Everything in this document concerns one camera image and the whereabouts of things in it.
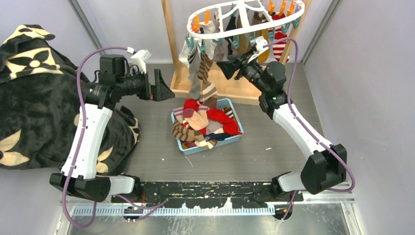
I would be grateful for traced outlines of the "beige maroon-toe sock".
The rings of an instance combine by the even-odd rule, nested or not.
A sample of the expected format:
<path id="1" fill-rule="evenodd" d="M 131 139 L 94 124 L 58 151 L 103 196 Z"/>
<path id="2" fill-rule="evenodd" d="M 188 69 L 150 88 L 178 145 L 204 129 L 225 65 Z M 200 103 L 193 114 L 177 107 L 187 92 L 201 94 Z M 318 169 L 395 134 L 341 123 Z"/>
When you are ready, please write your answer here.
<path id="1" fill-rule="evenodd" d="M 208 106 L 199 104 L 193 99 L 188 99 L 184 102 L 182 115 L 193 130 L 199 131 L 208 126 L 208 110 Z"/>

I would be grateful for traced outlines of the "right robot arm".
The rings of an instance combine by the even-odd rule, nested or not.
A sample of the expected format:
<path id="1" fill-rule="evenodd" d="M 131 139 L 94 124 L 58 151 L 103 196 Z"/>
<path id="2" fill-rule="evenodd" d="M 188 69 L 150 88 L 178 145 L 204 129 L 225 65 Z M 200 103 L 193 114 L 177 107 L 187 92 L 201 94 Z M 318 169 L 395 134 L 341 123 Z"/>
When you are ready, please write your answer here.
<path id="1" fill-rule="evenodd" d="M 347 151 L 341 144 L 333 145 L 322 137 L 297 110 L 284 90 L 285 66 L 270 62 L 262 68 L 247 55 L 233 61 L 218 62 L 226 79 L 246 78 L 261 95 L 259 105 L 276 124 L 294 140 L 305 156 L 300 172 L 286 172 L 272 179 L 272 196 L 284 201 L 291 191 L 305 190 L 313 195 L 334 187 L 346 180 Z"/>

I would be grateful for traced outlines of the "white oval clip hanger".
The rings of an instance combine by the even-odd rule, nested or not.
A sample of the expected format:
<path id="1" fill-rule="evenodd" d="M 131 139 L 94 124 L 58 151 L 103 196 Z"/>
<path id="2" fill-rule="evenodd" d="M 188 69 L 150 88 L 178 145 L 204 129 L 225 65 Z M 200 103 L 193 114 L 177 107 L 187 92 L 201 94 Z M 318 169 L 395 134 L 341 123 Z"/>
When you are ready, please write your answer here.
<path id="1" fill-rule="evenodd" d="M 187 20 L 186 29 L 188 31 L 188 35 L 193 38 L 199 38 L 204 40 L 210 39 L 219 39 L 219 38 L 226 38 L 231 36 L 236 36 L 240 34 L 247 34 L 251 32 L 255 32 L 258 30 L 269 29 L 278 27 L 281 25 L 285 25 L 287 23 L 292 23 L 297 19 L 300 19 L 303 14 L 306 12 L 306 4 L 301 0 L 295 0 L 294 3 L 294 12 L 286 16 L 285 18 L 279 20 L 273 20 L 272 16 L 268 13 L 268 10 L 262 4 L 261 1 L 256 0 L 255 3 L 258 4 L 258 7 L 254 7 L 249 5 L 249 0 L 232 0 L 224 3 L 218 3 L 214 5 L 209 5 L 204 8 L 201 8 L 193 13 L 190 14 Z M 217 17 L 219 20 L 219 31 L 216 33 L 197 33 L 194 32 L 192 29 L 192 23 L 195 17 L 199 16 L 202 13 L 207 11 L 213 10 L 217 13 Z M 248 10 L 253 12 L 260 12 L 265 15 L 267 21 L 264 23 L 251 25 L 248 19 Z M 233 13 L 238 13 L 241 20 L 241 27 L 233 30 L 225 30 L 223 28 L 223 20 L 230 17 Z"/>

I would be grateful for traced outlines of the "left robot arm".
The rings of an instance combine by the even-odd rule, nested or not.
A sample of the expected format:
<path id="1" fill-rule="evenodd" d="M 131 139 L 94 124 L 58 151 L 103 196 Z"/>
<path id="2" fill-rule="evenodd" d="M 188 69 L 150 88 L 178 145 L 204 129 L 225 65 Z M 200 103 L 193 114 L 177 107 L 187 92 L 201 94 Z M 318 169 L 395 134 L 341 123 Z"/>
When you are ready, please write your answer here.
<path id="1" fill-rule="evenodd" d="M 166 85 L 160 69 L 154 70 L 155 83 L 148 79 L 147 50 L 134 52 L 131 62 L 137 70 L 130 72 L 125 57 L 106 54 L 100 57 L 98 82 L 81 88 L 78 127 L 69 156 L 60 173 L 51 175 L 49 183 L 64 196 L 102 202 L 119 194 L 131 202 L 143 195 L 140 178 L 136 176 L 97 176 L 98 152 L 105 128 L 122 97 L 136 95 L 142 100 L 164 101 L 175 94 Z"/>

